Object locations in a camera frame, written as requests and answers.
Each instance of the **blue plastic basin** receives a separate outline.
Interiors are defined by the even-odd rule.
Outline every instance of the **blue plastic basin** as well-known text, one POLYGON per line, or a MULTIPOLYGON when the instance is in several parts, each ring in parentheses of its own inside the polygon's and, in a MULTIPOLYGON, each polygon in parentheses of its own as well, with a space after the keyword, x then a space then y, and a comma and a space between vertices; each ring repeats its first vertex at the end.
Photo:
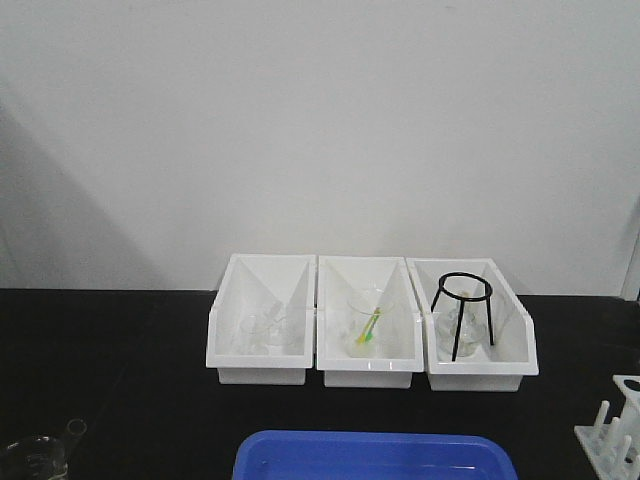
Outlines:
POLYGON ((517 480, 481 437, 273 430, 248 437, 233 480, 517 480))

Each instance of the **test tube rack peg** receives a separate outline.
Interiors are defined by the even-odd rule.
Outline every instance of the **test tube rack peg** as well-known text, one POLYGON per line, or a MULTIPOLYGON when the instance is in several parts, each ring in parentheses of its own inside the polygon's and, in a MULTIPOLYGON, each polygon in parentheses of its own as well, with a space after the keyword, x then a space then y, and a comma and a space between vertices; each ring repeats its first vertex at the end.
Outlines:
POLYGON ((619 417, 605 423, 609 402, 604 400, 592 426, 574 431, 600 480, 640 478, 640 376, 614 375, 613 381, 625 396, 619 417))

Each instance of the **glass beaker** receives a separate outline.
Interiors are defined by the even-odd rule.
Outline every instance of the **glass beaker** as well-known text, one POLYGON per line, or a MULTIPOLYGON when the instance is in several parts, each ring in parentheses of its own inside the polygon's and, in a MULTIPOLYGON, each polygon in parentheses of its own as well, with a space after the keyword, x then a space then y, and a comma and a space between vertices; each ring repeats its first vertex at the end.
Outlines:
POLYGON ((299 340, 304 335, 304 330, 299 328, 301 322, 296 322, 295 317, 282 315, 273 320, 267 331, 267 345, 274 347, 286 347, 299 340))
POLYGON ((236 350, 242 355, 268 355, 268 346, 286 345, 286 308, 280 301, 262 305, 240 320, 236 350))
POLYGON ((0 450, 0 480, 67 480, 67 459, 87 430, 70 420, 60 438, 34 435, 0 450))

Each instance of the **glassware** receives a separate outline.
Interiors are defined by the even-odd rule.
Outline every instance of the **glassware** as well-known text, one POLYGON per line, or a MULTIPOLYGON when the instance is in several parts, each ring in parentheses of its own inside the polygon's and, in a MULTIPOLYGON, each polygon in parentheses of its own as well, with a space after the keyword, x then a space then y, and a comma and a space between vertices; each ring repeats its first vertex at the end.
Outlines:
MULTIPOLYGON (((447 353, 453 353, 460 305, 438 318, 438 334, 440 346, 447 353)), ((487 328, 476 321, 476 316, 469 309, 462 314, 460 339, 458 341, 458 357, 473 355, 478 345, 487 334, 487 328)))
POLYGON ((393 302, 382 299, 383 291, 365 289, 347 301, 350 310, 349 328, 344 337, 347 354, 354 358, 374 358, 381 355, 385 341, 379 324, 389 321, 393 302))
POLYGON ((67 460, 86 431, 76 418, 60 438, 34 435, 6 446, 0 450, 0 480, 67 480, 67 460))
POLYGON ((248 313, 240 321, 236 351, 241 355, 268 355, 270 346, 285 346, 295 341, 286 306, 275 301, 263 305, 257 313, 248 313))

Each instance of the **white storage bin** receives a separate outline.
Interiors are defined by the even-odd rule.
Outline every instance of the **white storage bin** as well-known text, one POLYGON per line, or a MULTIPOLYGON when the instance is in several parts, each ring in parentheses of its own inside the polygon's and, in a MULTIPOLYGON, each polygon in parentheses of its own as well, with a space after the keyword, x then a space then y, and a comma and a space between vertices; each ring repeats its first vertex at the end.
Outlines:
POLYGON ((320 256, 318 263, 316 363, 325 386, 408 388, 424 358, 404 259, 320 256))
MULTIPOLYGON (((432 390, 517 391, 523 375, 538 374, 538 359, 533 320, 515 296, 491 259, 408 258, 409 274, 424 316, 425 364, 432 390), (478 275, 493 288, 491 317, 494 346, 485 338, 470 356, 452 361, 443 349, 443 335, 436 328, 439 319, 458 307, 458 301, 440 294, 431 312, 440 277, 449 272, 478 275)), ((481 283, 461 277, 447 280, 449 291, 468 291, 472 296, 484 293, 481 283)), ((484 302, 467 303, 465 312, 475 313, 486 324, 484 302)))
POLYGON ((234 254, 209 314, 220 383, 303 385, 313 366, 315 255, 234 254))

